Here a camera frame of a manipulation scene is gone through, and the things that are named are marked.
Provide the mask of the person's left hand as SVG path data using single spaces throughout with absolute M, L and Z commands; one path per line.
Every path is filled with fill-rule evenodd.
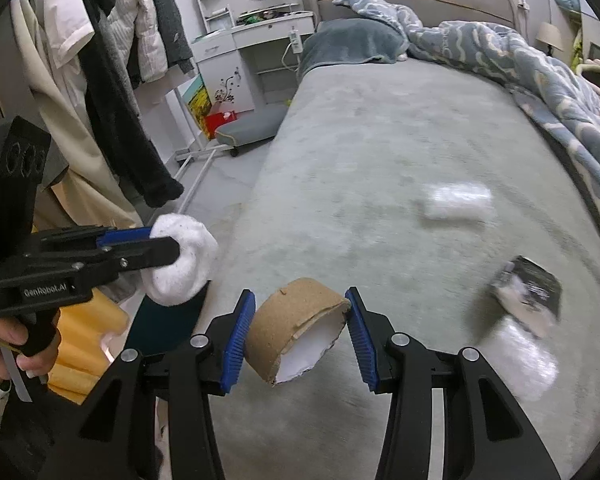
M 42 351 L 34 356 L 24 356 L 20 354 L 16 357 L 16 363 L 20 370 L 29 377 L 38 377 L 46 375 L 55 365 L 61 342 L 61 336 L 57 328 L 60 319 L 60 312 L 57 311 L 53 318 L 54 339 Z M 4 344 L 11 347 L 21 347 L 27 342 L 27 327 L 22 325 L 14 318 L 0 318 L 0 385 L 9 380 L 9 372 L 6 367 L 1 348 Z

